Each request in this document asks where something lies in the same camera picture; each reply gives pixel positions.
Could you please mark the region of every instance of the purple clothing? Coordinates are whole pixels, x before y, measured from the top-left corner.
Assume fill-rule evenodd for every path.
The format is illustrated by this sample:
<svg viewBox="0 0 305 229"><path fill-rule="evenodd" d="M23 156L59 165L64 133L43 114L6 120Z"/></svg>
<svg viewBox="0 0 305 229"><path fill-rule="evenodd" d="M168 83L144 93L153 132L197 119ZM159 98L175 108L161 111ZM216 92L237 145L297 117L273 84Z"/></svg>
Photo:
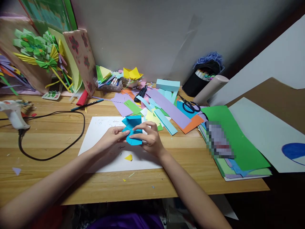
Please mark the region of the purple clothing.
<svg viewBox="0 0 305 229"><path fill-rule="evenodd" d="M103 217L88 229L164 229L158 215L129 213Z"/></svg>

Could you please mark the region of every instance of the green paper bow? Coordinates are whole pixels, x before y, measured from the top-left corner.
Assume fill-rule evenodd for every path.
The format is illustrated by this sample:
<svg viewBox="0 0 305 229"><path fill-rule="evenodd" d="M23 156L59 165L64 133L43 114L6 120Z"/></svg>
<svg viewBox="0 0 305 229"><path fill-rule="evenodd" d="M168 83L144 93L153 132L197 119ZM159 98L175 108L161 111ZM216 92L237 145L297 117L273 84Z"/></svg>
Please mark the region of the green paper bow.
<svg viewBox="0 0 305 229"><path fill-rule="evenodd" d="M49 66L56 70L57 62L53 58L50 58L50 60L47 61L47 62L43 62L43 61L40 61L40 60L36 60L36 62L39 65L39 67L46 69L47 73L50 71Z"/></svg>

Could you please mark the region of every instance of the blue yarn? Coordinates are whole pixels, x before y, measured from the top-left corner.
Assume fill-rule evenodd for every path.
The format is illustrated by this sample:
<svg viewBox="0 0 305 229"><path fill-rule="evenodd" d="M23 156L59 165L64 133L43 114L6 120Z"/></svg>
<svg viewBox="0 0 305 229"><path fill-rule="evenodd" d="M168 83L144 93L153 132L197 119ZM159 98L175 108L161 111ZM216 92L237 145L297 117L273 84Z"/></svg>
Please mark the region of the blue yarn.
<svg viewBox="0 0 305 229"><path fill-rule="evenodd" d="M222 62L223 62L222 55L220 55L217 52L210 52L207 56L200 57L197 60L197 62L194 64L193 69L195 68L195 66L197 64L204 64L204 63L209 62L211 60L214 60L214 61L216 61L219 64L220 72L222 72L222 70L225 69L225 67L222 64Z"/></svg>

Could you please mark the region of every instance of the hand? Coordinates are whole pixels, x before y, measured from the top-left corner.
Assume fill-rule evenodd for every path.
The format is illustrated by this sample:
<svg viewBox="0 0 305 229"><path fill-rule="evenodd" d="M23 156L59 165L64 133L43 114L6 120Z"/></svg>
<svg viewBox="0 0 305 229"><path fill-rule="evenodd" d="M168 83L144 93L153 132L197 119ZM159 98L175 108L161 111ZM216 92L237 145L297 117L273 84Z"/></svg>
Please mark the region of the hand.
<svg viewBox="0 0 305 229"><path fill-rule="evenodd" d="M138 139L146 141L146 143L142 143L142 145L141 145L144 150L153 154L154 156L156 156L159 159L164 154L168 153L161 142L156 123L151 122L151 121L146 121L133 128L133 130L138 130L138 129L145 130L147 135L146 134L134 134L134 135L131 135L130 138L138 138Z"/></svg>
<svg viewBox="0 0 305 229"><path fill-rule="evenodd" d="M125 127L110 127L101 139L92 147L94 152L102 153L103 155L115 144L123 142L130 131L122 132Z"/></svg>

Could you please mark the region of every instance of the power cord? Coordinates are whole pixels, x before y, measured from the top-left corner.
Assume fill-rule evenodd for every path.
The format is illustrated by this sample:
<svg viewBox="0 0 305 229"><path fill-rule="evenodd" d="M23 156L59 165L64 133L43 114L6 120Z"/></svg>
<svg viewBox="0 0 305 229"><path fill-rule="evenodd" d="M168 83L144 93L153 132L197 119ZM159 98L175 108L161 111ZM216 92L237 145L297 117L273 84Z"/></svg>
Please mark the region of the power cord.
<svg viewBox="0 0 305 229"><path fill-rule="evenodd" d="M49 158L45 158L45 159L40 159L40 158L36 158L36 157L33 157L31 155L28 155L22 148L22 137L24 136L26 130L24 129L20 129L18 130L18 133L19 133L19 137L18 137L18 146L19 146L19 149L20 151L27 157L35 160L35 161L48 161L48 160L51 160L59 155L61 155L63 152L65 152L67 149L69 149L71 146L73 146L81 137L82 135L84 134L84 131L85 131L85 116L83 113L79 112L79 111L55 111L53 113L50 113L50 114L46 114L46 115L41 115L41 116L35 116L35 117L24 117L24 119L28 119L28 120L33 120L33 119L37 119L37 118L43 118L43 117L47 117L47 116L51 116L51 115L57 115L57 114L62 114L62 113L79 113L83 116L84 118L84 125L83 125L83 130L82 130L82 133L80 134L80 136L72 143L70 144L67 148L65 148L64 150L60 151L58 154L52 156L52 157L49 157Z"/></svg>

